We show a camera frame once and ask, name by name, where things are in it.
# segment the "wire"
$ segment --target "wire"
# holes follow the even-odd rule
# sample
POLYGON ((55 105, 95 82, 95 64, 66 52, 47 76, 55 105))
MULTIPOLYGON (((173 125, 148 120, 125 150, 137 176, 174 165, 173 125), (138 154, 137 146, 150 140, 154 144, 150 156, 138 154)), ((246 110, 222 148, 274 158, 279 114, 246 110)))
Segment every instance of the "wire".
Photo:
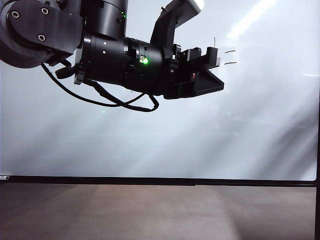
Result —
POLYGON ((118 104, 121 107, 124 107, 126 109, 149 113, 149 112, 153 112, 153 111, 157 110, 158 107, 159 107, 159 103, 158 103, 158 101, 155 99, 155 97, 153 95, 149 95, 149 98, 151 99, 151 101, 154 104, 154 107, 152 109, 145 108, 145 107, 140 107, 140 106, 131 106, 127 102, 123 102, 123 101, 119 100, 118 98, 116 98, 115 96, 111 95, 107 90, 105 90, 96 81, 85 79, 83 81, 83 83, 88 85, 88 86, 93 87, 100 94, 100 96, 102 96, 102 97, 108 99, 109 101, 111 101, 111 102, 113 102, 115 104, 118 104))
POLYGON ((236 61, 234 61, 234 62, 227 62, 227 63, 225 63, 224 65, 228 65, 228 64, 237 64, 237 62, 236 62, 236 61))
POLYGON ((226 51, 225 54, 236 52, 236 50, 226 51))
POLYGON ((76 74, 79 66, 76 64, 72 67, 71 62, 68 60, 63 60, 61 62, 65 67, 55 71, 55 75, 57 79, 66 79, 76 74))
MULTIPOLYGON (((68 88, 66 88, 61 82, 59 82, 55 76, 49 71, 49 69, 44 65, 44 64, 41 64, 41 67, 43 68, 43 70, 46 72, 46 74, 48 74, 48 76, 62 89, 64 90, 66 93, 68 93, 69 95, 81 100, 81 101, 84 101, 84 102, 87 102, 87 103, 90 103, 90 104, 95 104, 95 105, 99 105, 99 106, 103 106, 103 107, 109 107, 109 108, 117 108, 117 107, 121 107, 120 104, 107 104, 107 103, 103 103, 103 102, 98 102, 98 101, 94 101, 94 100, 90 100, 90 99, 87 99, 85 97, 82 97, 82 96, 79 96, 77 94, 75 94, 74 92, 70 91, 68 88)), ((128 101, 128 102, 125 102, 125 104, 132 104, 134 102, 136 102, 137 100, 139 100, 140 98, 142 98, 144 95, 146 95, 145 93, 142 93, 141 95, 137 96, 136 98, 132 99, 131 101, 128 101)))

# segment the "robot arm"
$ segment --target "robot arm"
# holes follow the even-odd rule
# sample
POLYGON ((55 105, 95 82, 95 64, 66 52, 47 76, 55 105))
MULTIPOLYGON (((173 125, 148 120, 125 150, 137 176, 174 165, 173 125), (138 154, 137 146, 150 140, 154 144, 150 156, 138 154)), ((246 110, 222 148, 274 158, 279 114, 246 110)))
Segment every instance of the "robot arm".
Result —
POLYGON ((60 79, 75 74, 75 84, 90 85, 103 97, 108 94, 97 82, 120 85, 152 96, 154 103, 153 96, 192 98, 224 88, 209 71, 220 64, 217 48, 202 56, 200 48, 181 51, 174 44, 175 29, 200 13, 203 0, 163 6, 150 43, 126 37, 128 0, 0 1, 0 58, 14 67, 64 63, 56 73, 60 79), (75 50, 71 67, 66 58, 75 50))

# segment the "white backdrop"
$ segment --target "white backdrop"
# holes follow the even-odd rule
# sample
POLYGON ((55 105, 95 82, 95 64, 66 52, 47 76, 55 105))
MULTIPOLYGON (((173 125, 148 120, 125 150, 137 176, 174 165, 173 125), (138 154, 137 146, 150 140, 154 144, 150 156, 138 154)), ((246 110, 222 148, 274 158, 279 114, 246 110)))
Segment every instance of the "white backdrop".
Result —
MULTIPOLYGON (((168 2, 129 1, 127 36, 148 42, 168 2)), ((319 13, 320 0, 207 0, 176 30, 175 42, 205 52, 215 37, 222 64, 213 72, 225 90, 158 97, 153 113, 81 102, 40 67, 1 62, 1 174, 314 180, 319 13), (229 50, 237 52, 224 54, 229 50), (229 61, 238 63, 224 65, 229 61)), ((101 100, 72 78, 64 83, 101 100)), ((137 95, 107 87, 124 100, 137 95)))

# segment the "floor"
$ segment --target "floor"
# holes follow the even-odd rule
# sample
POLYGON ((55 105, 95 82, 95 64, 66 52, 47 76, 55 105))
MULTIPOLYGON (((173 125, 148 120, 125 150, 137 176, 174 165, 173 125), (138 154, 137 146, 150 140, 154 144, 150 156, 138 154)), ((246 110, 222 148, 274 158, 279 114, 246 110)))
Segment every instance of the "floor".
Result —
POLYGON ((0 185, 1 240, 313 240, 314 188, 0 185))

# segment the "screw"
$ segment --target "screw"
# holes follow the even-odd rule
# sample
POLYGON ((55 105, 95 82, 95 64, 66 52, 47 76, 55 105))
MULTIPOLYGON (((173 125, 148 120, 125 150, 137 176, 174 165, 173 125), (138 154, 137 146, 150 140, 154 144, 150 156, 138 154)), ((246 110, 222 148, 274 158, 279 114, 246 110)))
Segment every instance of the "screw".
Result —
POLYGON ((39 41, 44 42, 46 40, 46 36, 43 34, 39 34, 38 39, 39 39, 39 41))
POLYGON ((42 12, 44 15, 48 15, 48 14, 49 14, 49 10, 46 9, 45 7, 41 8, 41 12, 42 12))
POLYGON ((20 18, 20 13, 17 12, 17 11, 12 11, 12 12, 11 12, 11 16, 12 16, 13 18, 15 18, 15 19, 18 19, 18 18, 20 18))

